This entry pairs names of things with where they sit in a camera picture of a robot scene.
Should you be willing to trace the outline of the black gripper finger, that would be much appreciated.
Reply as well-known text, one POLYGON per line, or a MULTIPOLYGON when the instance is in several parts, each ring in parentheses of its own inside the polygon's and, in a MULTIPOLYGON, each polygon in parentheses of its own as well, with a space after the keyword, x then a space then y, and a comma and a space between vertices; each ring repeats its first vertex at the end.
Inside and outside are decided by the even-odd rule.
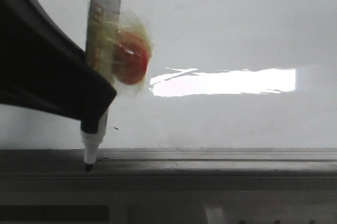
POLYGON ((1 103, 76 119, 96 134, 115 97, 38 0, 1 0, 1 103))

